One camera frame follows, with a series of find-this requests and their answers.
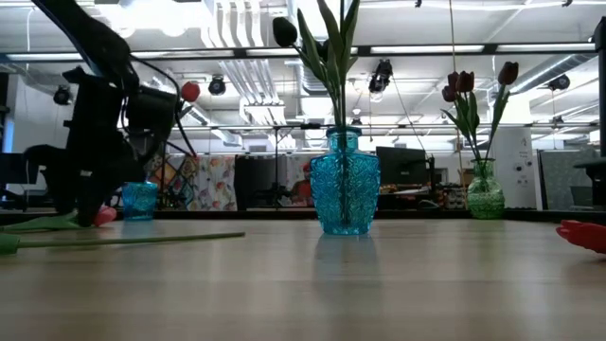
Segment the white pillar with switches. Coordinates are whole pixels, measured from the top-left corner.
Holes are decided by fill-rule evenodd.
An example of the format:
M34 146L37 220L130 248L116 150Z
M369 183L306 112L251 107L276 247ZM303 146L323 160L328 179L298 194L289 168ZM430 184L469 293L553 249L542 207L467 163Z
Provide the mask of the white pillar with switches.
M491 150L495 159L495 177L505 197L505 208L536 208L535 160L530 129L500 127Z

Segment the white floral cloth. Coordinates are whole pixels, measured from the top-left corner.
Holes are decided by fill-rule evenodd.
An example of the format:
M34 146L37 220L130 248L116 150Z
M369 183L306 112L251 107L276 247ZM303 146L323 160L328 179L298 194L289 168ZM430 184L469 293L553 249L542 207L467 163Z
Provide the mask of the white floral cloth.
M193 197L189 211L236 211L234 188L235 157L203 156L197 159L193 177Z

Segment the colourful patterned quilt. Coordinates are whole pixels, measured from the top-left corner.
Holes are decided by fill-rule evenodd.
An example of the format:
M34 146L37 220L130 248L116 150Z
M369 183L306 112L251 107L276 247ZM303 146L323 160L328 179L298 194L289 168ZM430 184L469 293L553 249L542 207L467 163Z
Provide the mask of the colourful patterned quilt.
M193 211L199 208L199 161L184 155L157 154L146 166L147 180L158 186L162 208Z

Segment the black frame post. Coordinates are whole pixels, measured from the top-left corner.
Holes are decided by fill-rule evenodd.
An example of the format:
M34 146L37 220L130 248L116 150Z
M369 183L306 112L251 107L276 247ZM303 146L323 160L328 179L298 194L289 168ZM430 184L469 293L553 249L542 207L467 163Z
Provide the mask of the black frame post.
M602 16L594 32L598 57L598 110L600 156L606 158L606 16Z

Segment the black table edge rail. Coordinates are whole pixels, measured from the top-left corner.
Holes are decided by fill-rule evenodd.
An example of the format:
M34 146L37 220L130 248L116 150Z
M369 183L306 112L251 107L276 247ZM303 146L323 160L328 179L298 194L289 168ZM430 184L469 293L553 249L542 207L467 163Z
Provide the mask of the black table edge rail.
M51 212L0 211L0 224L16 224L34 218L55 216ZM378 210L375 220L464 220L470 219L466 210ZM158 220L314 220L316 212L311 208L262 208L249 211L177 211L160 210L154 213ZM558 211L506 209L502 218L511 221L559 223L575 220L606 224L605 211Z

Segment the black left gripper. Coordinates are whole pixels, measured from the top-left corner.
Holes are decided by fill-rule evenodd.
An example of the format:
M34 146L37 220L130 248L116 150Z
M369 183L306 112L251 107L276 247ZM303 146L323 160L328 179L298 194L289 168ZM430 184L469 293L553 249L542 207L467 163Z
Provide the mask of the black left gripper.
M77 222L90 226L118 188L142 181L142 166L117 128L123 89L79 66L62 75L78 86L72 118L64 123L69 129L65 149L36 145L25 151L25 159L45 168L47 192L58 213L75 209L76 173L92 172L77 196Z

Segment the grey partition panel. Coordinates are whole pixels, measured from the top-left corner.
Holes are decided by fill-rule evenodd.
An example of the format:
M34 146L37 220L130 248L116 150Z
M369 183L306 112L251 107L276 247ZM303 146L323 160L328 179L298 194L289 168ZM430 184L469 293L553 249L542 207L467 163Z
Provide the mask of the grey partition panel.
M539 156L545 209L585 209L593 205L591 179L576 165L597 158L594 150L541 151Z

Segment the silver ceiling duct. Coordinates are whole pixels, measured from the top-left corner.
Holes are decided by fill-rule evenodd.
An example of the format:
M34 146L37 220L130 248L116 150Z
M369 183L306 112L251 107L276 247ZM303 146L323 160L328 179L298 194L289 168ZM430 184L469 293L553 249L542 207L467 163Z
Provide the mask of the silver ceiling duct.
M593 60L596 56L596 53L586 53L552 57L520 75L509 91L512 94L527 92Z
M341 3L345 5L345 11L349 10L352 0L324 0L329 7L329 10L334 15L335 20L339 21ZM328 38L326 26L321 16L317 0L286 0L288 10L288 20L299 29L297 12L302 11L310 34L319 44L323 44ZM302 89L312 96L326 96L328 91L320 80L315 77L312 71L307 66L300 66L298 69L298 77L301 81Z

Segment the black overhead frame bar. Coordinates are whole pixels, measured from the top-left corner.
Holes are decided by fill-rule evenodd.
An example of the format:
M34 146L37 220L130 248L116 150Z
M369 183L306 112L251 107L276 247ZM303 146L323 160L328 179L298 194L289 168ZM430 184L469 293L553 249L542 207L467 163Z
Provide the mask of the black overhead frame bar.
M443 57L481 55L538 55L593 53L590 43L523 43L483 45L358 45L351 49L356 57ZM297 52L282 47L237 47L213 49L167 49L135 51L133 55L144 61L193 61L193 60L246 60L295 58ZM79 63L76 52L15 52L0 53L0 63Z

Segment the black panel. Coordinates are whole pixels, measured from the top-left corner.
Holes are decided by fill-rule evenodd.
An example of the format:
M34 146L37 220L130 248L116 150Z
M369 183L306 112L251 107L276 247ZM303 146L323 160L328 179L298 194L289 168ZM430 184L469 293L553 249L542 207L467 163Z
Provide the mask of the black panel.
M285 156L237 156L234 188L238 211L275 206L279 199L289 196L285 170Z

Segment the large blue glass vase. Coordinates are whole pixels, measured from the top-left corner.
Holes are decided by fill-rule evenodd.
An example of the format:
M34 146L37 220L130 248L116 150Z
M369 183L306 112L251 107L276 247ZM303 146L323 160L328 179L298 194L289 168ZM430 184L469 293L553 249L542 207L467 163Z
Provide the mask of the large blue glass vase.
M381 185L378 156L359 150L362 130L327 130L329 150L311 160L312 200L323 231L330 235L369 232Z

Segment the dark monitor screen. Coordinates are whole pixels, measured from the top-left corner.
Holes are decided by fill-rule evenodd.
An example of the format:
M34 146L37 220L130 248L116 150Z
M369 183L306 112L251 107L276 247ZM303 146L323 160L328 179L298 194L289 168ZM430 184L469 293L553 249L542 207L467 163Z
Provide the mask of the dark monitor screen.
M427 182L423 150L377 147L382 185L423 185Z
M27 162L21 153L0 153L0 184L28 183Z

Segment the black side stand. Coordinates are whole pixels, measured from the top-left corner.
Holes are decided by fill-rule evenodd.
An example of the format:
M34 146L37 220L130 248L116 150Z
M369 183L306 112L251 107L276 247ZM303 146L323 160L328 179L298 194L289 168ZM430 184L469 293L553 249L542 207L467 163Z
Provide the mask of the black side stand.
M575 169L584 169L592 181L593 204L606 207L606 157L595 158L592 161L579 163Z

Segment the small blue glass vase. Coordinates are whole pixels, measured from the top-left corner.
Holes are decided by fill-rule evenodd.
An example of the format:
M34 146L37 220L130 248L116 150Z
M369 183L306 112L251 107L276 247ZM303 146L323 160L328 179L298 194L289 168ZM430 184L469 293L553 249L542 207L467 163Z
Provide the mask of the small blue glass vase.
M151 182L125 183L122 187L123 215L127 221L153 219L158 186Z

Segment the green glass vase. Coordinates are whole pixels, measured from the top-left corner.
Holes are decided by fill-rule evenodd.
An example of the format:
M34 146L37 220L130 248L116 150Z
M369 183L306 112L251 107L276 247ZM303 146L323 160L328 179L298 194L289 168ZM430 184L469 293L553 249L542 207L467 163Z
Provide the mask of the green glass vase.
M468 207L475 219L498 220L505 211L502 186L494 175L494 160L473 161L473 180L467 190Z

